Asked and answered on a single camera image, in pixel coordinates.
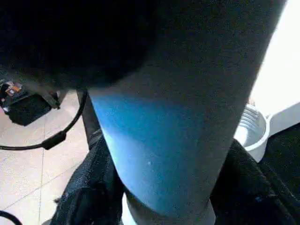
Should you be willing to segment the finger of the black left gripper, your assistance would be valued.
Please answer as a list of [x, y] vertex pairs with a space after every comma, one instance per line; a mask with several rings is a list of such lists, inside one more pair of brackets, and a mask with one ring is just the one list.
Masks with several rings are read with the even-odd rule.
[[155, 0], [3, 0], [0, 73], [31, 86], [107, 86], [141, 67]]

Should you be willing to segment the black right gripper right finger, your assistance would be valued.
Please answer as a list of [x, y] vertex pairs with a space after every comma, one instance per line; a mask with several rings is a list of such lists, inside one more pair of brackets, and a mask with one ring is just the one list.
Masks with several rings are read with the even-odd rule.
[[300, 204], [233, 140], [210, 195], [217, 225], [298, 225]]

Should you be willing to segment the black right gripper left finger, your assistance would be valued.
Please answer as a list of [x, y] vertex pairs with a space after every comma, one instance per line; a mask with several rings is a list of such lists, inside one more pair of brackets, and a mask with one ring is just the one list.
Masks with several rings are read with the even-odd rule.
[[118, 225], [124, 186], [103, 136], [90, 144], [86, 158], [72, 174], [52, 225]]

